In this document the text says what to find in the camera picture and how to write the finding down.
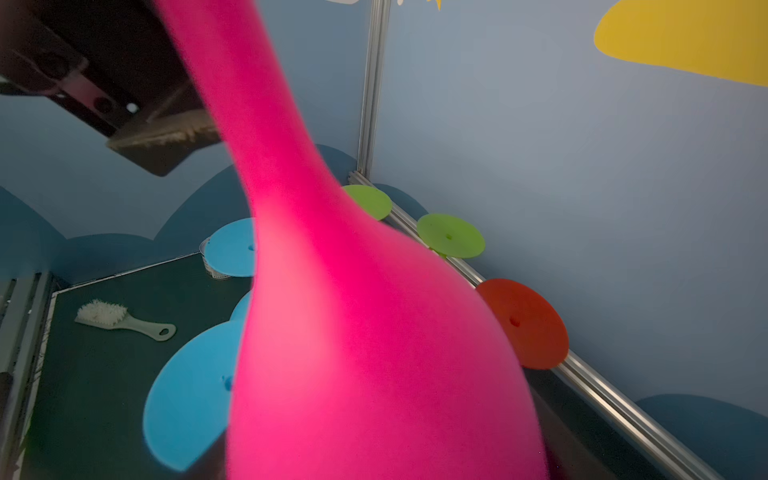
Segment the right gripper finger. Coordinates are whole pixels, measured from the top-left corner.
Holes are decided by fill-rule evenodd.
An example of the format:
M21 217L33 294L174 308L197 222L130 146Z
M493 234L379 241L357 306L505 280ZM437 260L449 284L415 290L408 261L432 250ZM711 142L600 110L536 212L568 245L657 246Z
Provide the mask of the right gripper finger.
M159 177L220 143L150 1L4 1L1 93L51 100Z

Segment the blue wine glass front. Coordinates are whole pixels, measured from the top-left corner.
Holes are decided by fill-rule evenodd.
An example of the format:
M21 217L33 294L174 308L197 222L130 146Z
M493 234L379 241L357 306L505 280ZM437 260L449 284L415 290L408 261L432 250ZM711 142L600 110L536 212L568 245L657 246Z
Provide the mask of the blue wine glass front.
M230 319L198 334L163 366L148 393L145 443L165 467L188 470L224 433L251 293Z

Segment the pink wine glass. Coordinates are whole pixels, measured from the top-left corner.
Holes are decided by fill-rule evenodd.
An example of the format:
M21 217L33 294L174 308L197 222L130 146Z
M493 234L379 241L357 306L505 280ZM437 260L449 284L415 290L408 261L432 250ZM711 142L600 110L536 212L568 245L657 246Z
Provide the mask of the pink wine glass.
M156 5L257 237L231 479L544 479L528 383L455 270L374 220L316 150L251 1Z

